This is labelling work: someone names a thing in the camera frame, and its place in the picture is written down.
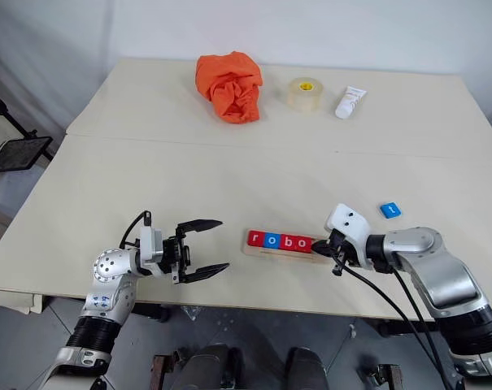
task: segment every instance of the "crumpled orange fabric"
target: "crumpled orange fabric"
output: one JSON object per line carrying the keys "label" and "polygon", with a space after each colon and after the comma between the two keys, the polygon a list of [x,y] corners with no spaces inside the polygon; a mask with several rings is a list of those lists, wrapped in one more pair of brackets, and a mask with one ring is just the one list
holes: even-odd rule
{"label": "crumpled orange fabric", "polygon": [[238,51],[227,55],[203,55],[197,61],[197,90],[213,103],[215,113],[231,124],[259,119],[259,66]]}

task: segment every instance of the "white table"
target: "white table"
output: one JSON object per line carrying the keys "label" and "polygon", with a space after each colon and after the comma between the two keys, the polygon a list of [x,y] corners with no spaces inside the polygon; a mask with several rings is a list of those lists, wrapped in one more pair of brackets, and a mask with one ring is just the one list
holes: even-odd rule
{"label": "white table", "polygon": [[[143,69],[150,68],[151,74],[153,67],[158,75],[170,73],[160,77],[165,83],[169,80],[167,88],[154,88],[153,80],[142,82]],[[337,203],[345,202],[365,215],[375,232],[416,225],[440,231],[448,249],[469,265],[492,303],[492,130],[457,77],[308,69],[309,76],[333,90],[340,90],[337,75],[342,72],[348,76],[344,85],[373,87],[355,117],[341,121],[326,110],[313,115],[291,111],[277,100],[276,85],[268,84],[268,78],[290,79],[302,71],[264,67],[263,118],[232,126],[219,123],[209,103],[189,92],[187,78],[193,76],[189,69],[193,70],[192,63],[159,60],[125,60],[115,68],[70,127],[54,161],[0,242],[1,290],[84,297],[95,257],[117,246],[132,219],[148,209],[154,225],[167,234],[190,219],[224,221],[209,232],[190,233],[186,243],[194,268],[217,262],[231,262],[231,267],[188,285],[143,279],[140,301],[397,318],[357,280],[332,276],[332,264],[242,253],[248,228],[324,234],[325,218]],[[417,97],[409,114],[395,115],[389,126],[392,121],[385,122],[378,110],[385,106],[376,99],[382,92],[374,88],[377,80],[393,77],[395,83],[381,85],[407,85],[395,99],[399,105],[405,105],[407,96],[425,99]],[[425,82],[412,83],[419,79]],[[120,96],[120,83],[134,99]],[[177,83],[181,92],[169,91],[174,98],[166,103],[163,94]],[[408,91],[410,84],[415,91]],[[448,127],[437,126],[438,142],[427,142],[426,134],[436,133],[435,120],[421,117],[426,109],[420,103],[428,102],[422,85],[431,89],[441,85],[449,101],[465,107],[438,112],[438,120],[447,123],[444,113],[457,112],[460,117],[453,122],[465,136],[449,136],[444,133]],[[182,94],[185,99],[179,100]],[[117,110],[122,101],[130,106]],[[150,102],[156,105],[153,118]],[[370,121],[366,115],[376,117]],[[404,123],[416,123],[408,116],[431,123],[410,135],[415,143],[405,136]],[[129,127],[134,120],[135,126]],[[455,126],[449,129],[455,132]],[[403,216],[384,219],[378,206],[387,201],[397,202]],[[415,318],[392,276],[361,272]]]}

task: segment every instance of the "gray floor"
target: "gray floor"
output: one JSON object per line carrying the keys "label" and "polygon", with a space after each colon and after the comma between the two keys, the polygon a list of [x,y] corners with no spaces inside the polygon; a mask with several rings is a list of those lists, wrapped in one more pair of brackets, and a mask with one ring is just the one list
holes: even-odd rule
{"label": "gray floor", "polygon": [[[0,390],[35,390],[77,321],[79,301],[57,298],[42,314],[23,315],[0,308]],[[355,328],[355,337],[350,325]],[[434,335],[455,379],[446,344]],[[172,308],[167,323],[132,314],[121,330],[107,372],[109,389],[147,389],[152,357],[185,347],[191,350],[224,342],[239,347],[246,364],[248,388],[281,388],[285,357],[293,346],[314,350],[328,371],[334,389],[372,388],[358,376],[366,362],[396,363],[405,388],[442,388],[419,345],[411,336],[380,337],[361,319],[264,310],[204,308],[195,321]],[[178,372],[167,375],[169,388]]]}

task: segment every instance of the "black cable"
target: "black cable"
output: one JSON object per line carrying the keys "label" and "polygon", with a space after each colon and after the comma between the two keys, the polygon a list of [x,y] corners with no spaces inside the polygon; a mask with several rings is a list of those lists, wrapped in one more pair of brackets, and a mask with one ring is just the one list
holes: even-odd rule
{"label": "black cable", "polygon": [[120,249],[124,249],[125,241],[128,238],[128,234],[130,234],[130,232],[132,231],[133,227],[135,225],[137,225],[137,222],[139,222],[141,219],[145,218],[145,216],[147,217],[148,215],[150,215],[150,212],[148,210],[144,210],[142,213],[140,213],[133,220],[133,222],[130,224],[130,226],[128,226],[128,229],[126,229],[126,232],[124,232],[124,234],[123,234],[123,238],[121,238],[121,242],[119,244],[119,248]]}
{"label": "black cable", "polygon": [[399,316],[401,316],[401,318],[403,319],[403,321],[405,323],[407,323],[407,325],[410,327],[410,330],[412,331],[412,333],[414,334],[414,336],[416,337],[417,339],[417,342],[420,344],[421,348],[425,351],[426,353],[426,356],[428,356],[428,358],[430,359],[430,361],[432,362],[433,366],[435,366],[436,369],[438,369],[435,361],[432,359],[432,356],[430,355],[430,352],[426,349],[426,346],[425,344],[423,343],[423,340],[419,337],[419,333],[417,333],[417,330],[414,328],[414,325],[410,322],[410,319],[408,319],[408,317],[403,313],[403,311],[401,309],[399,309],[399,306],[397,306],[394,301],[392,301],[388,295],[386,295],[384,292],[382,292],[373,282],[371,282],[370,280],[368,280],[367,278],[365,278],[364,276],[358,274],[357,272],[351,270],[349,267],[345,266],[344,264],[342,264],[337,258],[335,258],[333,256],[333,259],[334,261],[340,266],[340,268],[343,270],[343,271],[346,271],[347,273],[351,274],[352,276],[354,276],[356,279],[359,279],[361,280],[362,282],[364,282],[367,286],[369,286],[372,290],[374,290],[376,293],[378,293],[379,295],[381,295],[381,297],[389,304],[391,305],[395,311],[398,312]]}
{"label": "black cable", "polygon": [[448,378],[446,377],[446,372],[444,371],[444,367],[442,366],[441,358],[439,357],[439,352],[438,352],[437,348],[435,348],[435,344],[433,343],[432,336],[430,335],[430,330],[428,329],[428,326],[426,325],[425,319],[423,318],[421,312],[419,311],[419,308],[417,307],[416,301],[414,301],[414,298],[410,294],[410,290],[408,290],[408,287],[405,285],[403,278],[401,277],[401,275],[399,274],[399,272],[396,269],[394,269],[394,275],[397,278],[399,284],[401,284],[403,291],[405,292],[408,300],[410,301],[411,307],[414,308],[414,311],[417,314],[417,318],[419,319],[419,322],[420,322],[421,326],[423,327],[423,330],[425,331],[426,339],[428,340],[428,344],[430,345],[430,348],[432,349],[433,358],[435,359],[435,362],[438,365],[439,375],[441,376],[444,387],[451,390],[452,387],[450,385],[450,382],[448,381]]}

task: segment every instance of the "tape roll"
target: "tape roll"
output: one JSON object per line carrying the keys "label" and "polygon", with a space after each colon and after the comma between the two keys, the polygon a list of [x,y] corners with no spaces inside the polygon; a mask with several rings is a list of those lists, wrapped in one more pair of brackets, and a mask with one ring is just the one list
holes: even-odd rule
{"label": "tape roll", "polygon": [[314,111],[320,105],[323,90],[324,86],[317,79],[299,77],[289,83],[287,104],[298,111]]}

